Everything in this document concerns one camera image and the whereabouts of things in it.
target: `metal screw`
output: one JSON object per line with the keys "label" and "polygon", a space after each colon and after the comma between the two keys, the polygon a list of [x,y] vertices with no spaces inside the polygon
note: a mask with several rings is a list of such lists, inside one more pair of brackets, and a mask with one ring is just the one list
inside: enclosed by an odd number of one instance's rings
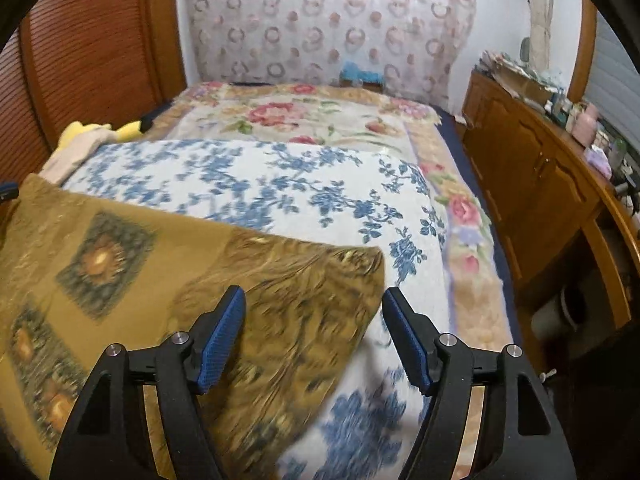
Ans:
{"label": "metal screw", "polygon": [[453,334],[442,334],[442,335],[440,335],[438,340],[444,346],[453,346],[458,342],[458,338],[456,338],[456,336],[454,336]]}
{"label": "metal screw", "polygon": [[174,332],[171,336],[171,342],[175,345],[181,345],[189,340],[189,332]]}
{"label": "metal screw", "polygon": [[507,345],[507,354],[511,357],[520,357],[522,355],[522,348],[518,345]]}
{"label": "metal screw", "polygon": [[558,373],[558,370],[556,370],[555,368],[553,368],[552,370],[549,370],[546,374],[542,372],[540,374],[540,382],[544,383],[549,377],[553,377],[557,373]]}
{"label": "metal screw", "polygon": [[116,357],[116,355],[122,352],[122,345],[120,343],[110,344],[104,352],[109,357]]}

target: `trash can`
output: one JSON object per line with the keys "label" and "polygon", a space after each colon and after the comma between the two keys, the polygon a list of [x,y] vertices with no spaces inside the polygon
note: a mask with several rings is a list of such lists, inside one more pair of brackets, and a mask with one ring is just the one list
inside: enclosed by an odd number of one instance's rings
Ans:
{"label": "trash can", "polygon": [[552,341],[576,332],[584,323],[587,306],[582,291],[573,285],[545,303],[531,318],[531,330],[541,342]]}

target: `yellow plush toy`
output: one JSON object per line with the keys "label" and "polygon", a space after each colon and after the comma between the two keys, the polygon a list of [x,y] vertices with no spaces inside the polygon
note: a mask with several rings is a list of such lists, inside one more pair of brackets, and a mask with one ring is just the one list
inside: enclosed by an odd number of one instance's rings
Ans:
{"label": "yellow plush toy", "polygon": [[[85,132],[90,132],[91,130],[95,130],[96,128],[106,128],[107,130],[111,130],[111,125],[87,124],[85,126],[78,121],[71,123],[60,134],[60,139],[58,140],[58,147],[56,151],[66,148],[71,140],[78,135],[84,134]],[[140,131],[140,121],[134,121],[132,123],[125,124],[120,129],[117,129],[115,131],[115,134],[116,142],[129,142],[130,140],[135,140],[141,137],[142,132]]]}

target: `curtain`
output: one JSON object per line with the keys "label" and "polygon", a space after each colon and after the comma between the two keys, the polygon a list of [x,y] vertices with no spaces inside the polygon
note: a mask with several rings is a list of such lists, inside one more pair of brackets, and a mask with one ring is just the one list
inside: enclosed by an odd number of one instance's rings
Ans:
{"label": "curtain", "polygon": [[345,62],[447,108],[476,0],[188,0],[203,80],[338,84]]}
{"label": "curtain", "polygon": [[529,64],[538,72],[549,68],[554,0],[529,0],[531,33]]}

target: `pink bottle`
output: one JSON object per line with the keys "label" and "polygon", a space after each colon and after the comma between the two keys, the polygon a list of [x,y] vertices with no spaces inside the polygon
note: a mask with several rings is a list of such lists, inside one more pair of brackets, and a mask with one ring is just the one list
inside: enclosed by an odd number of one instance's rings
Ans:
{"label": "pink bottle", "polygon": [[585,148],[593,144],[598,129],[598,118],[600,113],[595,105],[590,104],[575,121],[574,129],[571,131],[575,140],[580,142]]}

